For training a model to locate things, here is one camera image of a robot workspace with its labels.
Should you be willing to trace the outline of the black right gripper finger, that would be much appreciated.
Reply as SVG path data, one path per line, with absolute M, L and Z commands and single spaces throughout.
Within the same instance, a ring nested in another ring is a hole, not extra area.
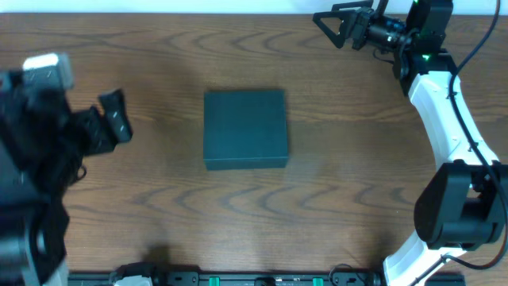
M 374 2 L 373 0 L 363 0 L 363 1 L 357 1 L 357 2 L 337 3 L 337 4 L 333 4 L 332 11 L 339 11 L 339 10 L 353 9 L 353 8 L 362 8 L 362 7 L 371 8 L 373 2 Z
M 356 22 L 356 13 L 353 10 L 315 13 L 313 22 L 336 48 L 343 48 L 344 43 L 351 36 Z

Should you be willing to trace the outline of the black gift box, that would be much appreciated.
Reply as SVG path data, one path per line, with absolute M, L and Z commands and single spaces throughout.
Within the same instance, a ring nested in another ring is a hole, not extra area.
M 283 90 L 207 91 L 203 121 L 207 170 L 286 167 L 289 149 Z

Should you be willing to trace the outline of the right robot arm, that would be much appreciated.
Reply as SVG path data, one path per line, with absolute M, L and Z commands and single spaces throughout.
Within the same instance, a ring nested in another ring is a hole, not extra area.
M 314 24 L 338 48 L 392 55 L 394 77 L 416 108 L 429 138 L 436 174 L 414 207 L 414 231 L 380 270 L 332 269 L 334 285 L 462 285 L 443 273 L 465 253 L 507 241 L 507 166 L 488 147 L 464 101 L 461 65 L 443 48 L 452 0 L 414 0 L 405 20 L 389 17 L 387 3 L 336 4 Z

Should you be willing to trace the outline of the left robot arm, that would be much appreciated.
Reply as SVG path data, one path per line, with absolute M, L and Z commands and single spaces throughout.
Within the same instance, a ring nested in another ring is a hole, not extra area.
M 65 191 L 87 170 L 83 158 L 132 139 L 125 96 L 72 111 L 49 71 L 1 74 L 1 283 L 43 285 L 66 257 Z

